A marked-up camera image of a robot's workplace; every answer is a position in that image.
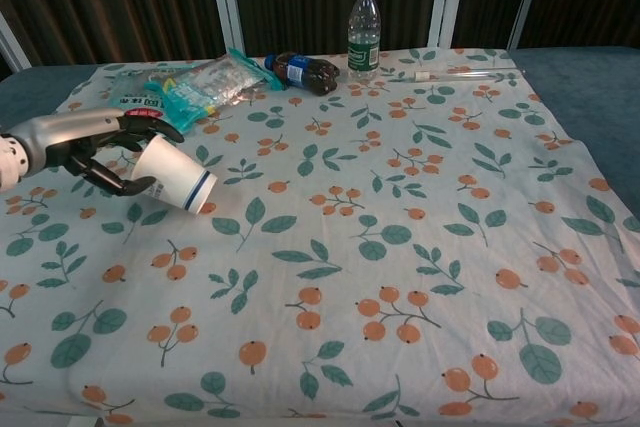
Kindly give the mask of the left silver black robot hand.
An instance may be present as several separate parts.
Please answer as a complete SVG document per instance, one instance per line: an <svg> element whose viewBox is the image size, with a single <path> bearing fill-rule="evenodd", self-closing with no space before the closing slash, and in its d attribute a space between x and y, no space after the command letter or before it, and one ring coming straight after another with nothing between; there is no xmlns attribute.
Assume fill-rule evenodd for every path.
<svg viewBox="0 0 640 427"><path fill-rule="evenodd" d="M184 141L178 130L160 118L127 115L117 108L31 118L1 134L1 190L9 191L22 179L47 168L62 167L108 194L135 196L156 178L125 180L94 156L100 148L112 145L140 152L141 143L156 136Z"/></svg>

